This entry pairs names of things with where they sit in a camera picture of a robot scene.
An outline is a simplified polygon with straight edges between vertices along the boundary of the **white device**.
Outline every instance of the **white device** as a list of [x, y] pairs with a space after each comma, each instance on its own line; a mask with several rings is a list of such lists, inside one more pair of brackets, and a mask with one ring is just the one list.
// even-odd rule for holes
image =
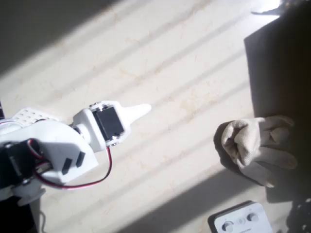
[[[45, 193], [42, 181], [65, 187], [98, 165], [94, 153], [99, 151], [107, 150], [111, 165], [109, 147], [128, 137], [131, 123], [150, 110], [148, 104], [124, 108], [102, 101], [77, 113], [70, 126], [30, 108], [0, 121], [0, 200], [15, 195], [21, 197], [19, 205], [28, 204]], [[37, 173], [47, 164], [49, 170]]]
[[272, 233], [263, 206], [251, 202], [215, 217], [217, 233]]

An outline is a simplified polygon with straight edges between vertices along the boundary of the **glove finger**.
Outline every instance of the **glove finger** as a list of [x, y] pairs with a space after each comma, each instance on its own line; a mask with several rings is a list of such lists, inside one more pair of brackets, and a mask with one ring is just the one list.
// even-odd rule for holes
[[265, 162], [285, 169], [294, 169], [297, 167], [297, 160], [292, 154], [268, 147], [259, 148], [259, 156], [256, 158], [256, 161]]
[[248, 166], [240, 166], [238, 162], [238, 166], [240, 171], [245, 176], [257, 181], [258, 183], [268, 188], [273, 188], [276, 186], [276, 179], [271, 171], [259, 165], [258, 163], [252, 162]]
[[286, 127], [278, 127], [273, 130], [266, 130], [260, 132], [260, 145], [269, 146], [269, 145], [278, 145], [284, 141], [290, 132]]
[[270, 130], [277, 127], [292, 127], [294, 121], [287, 116], [269, 116], [260, 123], [261, 130]]

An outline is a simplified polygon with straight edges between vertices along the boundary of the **button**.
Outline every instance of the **button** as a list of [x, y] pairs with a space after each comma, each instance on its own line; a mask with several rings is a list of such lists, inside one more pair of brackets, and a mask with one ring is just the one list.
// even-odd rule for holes
[[227, 221], [223, 225], [223, 230], [225, 232], [233, 232], [233, 222]]
[[251, 221], [251, 222], [258, 222], [259, 221], [259, 217], [257, 214], [255, 213], [250, 213], [248, 216], [247, 216], [247, 220], [248, 221]]
[[245, 218], [240, 217], [240, 218], [237, 220], [237, 225], [244, 225], [245, 222], [246, 222]]

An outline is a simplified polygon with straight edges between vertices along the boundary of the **red and black wire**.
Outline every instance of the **red and black wire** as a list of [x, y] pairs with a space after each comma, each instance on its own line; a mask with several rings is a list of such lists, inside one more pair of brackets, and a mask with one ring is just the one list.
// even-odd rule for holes
[[41, 183], [43, 183], [47, 186], [50, 186], [52, 188], [73, 190], [73, 189], [91, 187], [91, 186], [94, 186], [94, 185], [99, 184], [100, 182], [104, 181], [109, 176], [109, 174], [111, 172], [111, 168], [112, 168], [111, 152], [110, 152], [110, 148], [106, 147], [106, 152], [107, 152], [108, 161], [109, 161], [109, 167], [108, 167], [108, 171], [107, 171], [106, 175], [103, 178], [101, 178], [97, 181], [84, 183], [84, 184], [78, 184], [78, 185], [63, 185], [63, 184], [54, 183], [52, 181], [47, 180], [40, 173], [37, 172], [38, 168], [40, 168], [41, 166], [43, 166], [45, 164], [50, 164], [51, 162], [45, 160], [44, 157], [32, 147], [32, 142], [33, 142], [33, 139], [29, 139], [27, 141], [28, 148], [29, 148], [30, 152], [33, 154], [33, 156], [35, 156], [38, 160], [40, 160], [40, 162], [36, 165], [36, 167], [34, 169], [34, 177], [37, 178]]

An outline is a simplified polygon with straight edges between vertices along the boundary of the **perforated plate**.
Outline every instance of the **perforated plate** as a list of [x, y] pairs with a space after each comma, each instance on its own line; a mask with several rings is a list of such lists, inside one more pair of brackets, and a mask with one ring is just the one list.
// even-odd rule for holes
[[33, 109], [33, 108], [23, 108], [18, 113], [16, 113], [12, 119], [17, 121], [18, 123], [29, 126], [34, 124], [37, 120], [45, 119], [45, 120], [57, 120], [58, 118], [51, 116], [47, 113], [44, 113], [40, 110]]

